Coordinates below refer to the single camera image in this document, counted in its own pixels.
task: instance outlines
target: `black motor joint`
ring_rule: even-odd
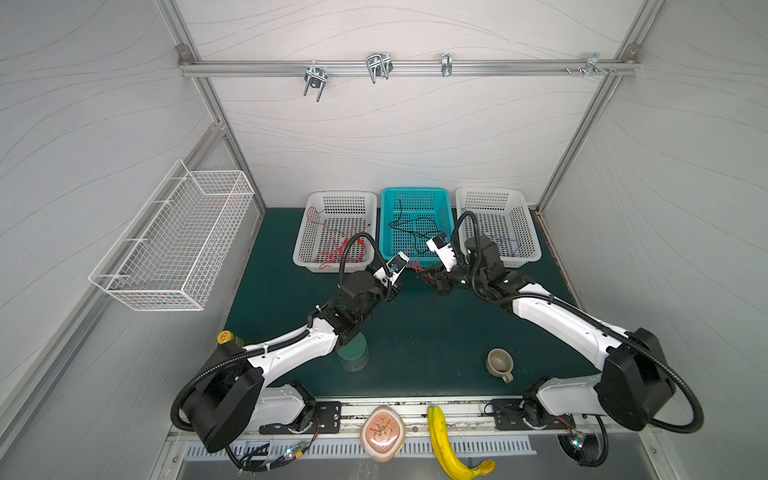
[[[392,289],[382,285],[368,270],[353,272],[339,287],[339,293],[333,297],[318,313],[333,327],[339,337],[336,348],[345,346],[360,331],[360,324],[366,321],[382,298],[390,301],[399,292],[397,283]]]

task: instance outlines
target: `white wire basket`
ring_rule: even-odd
[[[202,310],[253,198],[240,170],[178,163],[89,277],[133,310]]]

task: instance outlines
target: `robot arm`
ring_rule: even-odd
[[[422,274],[422,279],[438,293],[445,295],[455,287],[474,290],[483,300],[555,335],[601,371],[574,379],[540,379],[523,395],[523,415],[529,425],[541,427],[555,415],[583,413],[608,415],[627,429],[642,430],[675,393],[672,370],[652,333],[629,332],[595,319],[521,273],[506,270],[498,248],[487,237],[467,240],[467,250],[474,257],[471,264],[457,264],[446,255],[444,250],[452,249],[450,243],[432,242],[436,251],[443,251],[441,260],[448,262],[443,260],[442,266]],[[658,361],[651,361],[647,354]],[[693,395],[687,390],[687,396]]]
[[[628,332],[601,322],[552,296],[521,273],[506,270],[498,248],[487,237],[467,241],[468,247],[479,245],[481,251],[475,252],[471,266],[460,263],[452,245],[442,238],[436,237],[428,245],[444,264],[420,274],[438,293],[445,295],[454,287],[472,288],[484,301],[566,342],[601,371],[575,379],[540,379],[523,395],[521,413],[529,425],[546,425],[553,415],[565,413],[609,415],[632,430],[653,422],[673,432],[688,433],[703,424],[695,395],[666,365],[652,333],[644,329]],[[174,400],[173,424],[195,431],[209,452],[229,445],[248,425],[291,422],[295,430],[305,428],[312,414],[313,400],[308,394],[295,386],[268,389],[261,399],[260,393],[283,374],[328,355],[354,338],[379,302],[391,301],[399,293],[397,280],[408,261],[399,253],[375,273],[364,270],[350,274],[339,285],[338,295],[308,315],[307,326],[245,348],[234,342],[219,345]],[[694,408],[694,420],[688,425],[653,420],[675,393],[676,384]],[[180,410],[189,422],[179,416]]]
[[[306,390],[265,387],[301,364],[349,343],[376,305],[398,294],[398,277],[408,261],[399,253],[375,273],[350,274],[339,286],[338,295],[308,315],[306,326],[243,348],[235,342],[219,345],[179,392],[171,407],[172,423],[195,431],[208,452],[223,449],[249,425],[280,423],[296,431],[306,428],[314,402]],[[189,422],[179,416],[179,410]]]

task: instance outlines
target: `ceramic mug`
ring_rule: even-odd
[[[488,353],[485,359],[485,368],[493,376],[504,380],[504,383],[510,383],[513,380],[512,367],[515,362],[512,361],[512,355],[503,349],[493,349]]]

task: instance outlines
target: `banana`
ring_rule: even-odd
[[[429,434],[432,437],[432,448],[435,450],[437,461],[453,480],[472,480],[478,475],[487,475],[496,468],[496,462],[493,460],[485,460],[474,468],[467,468],[459,461],[448,440],[448,426],[445,424],[445,415],[440,407],[429,409]]]

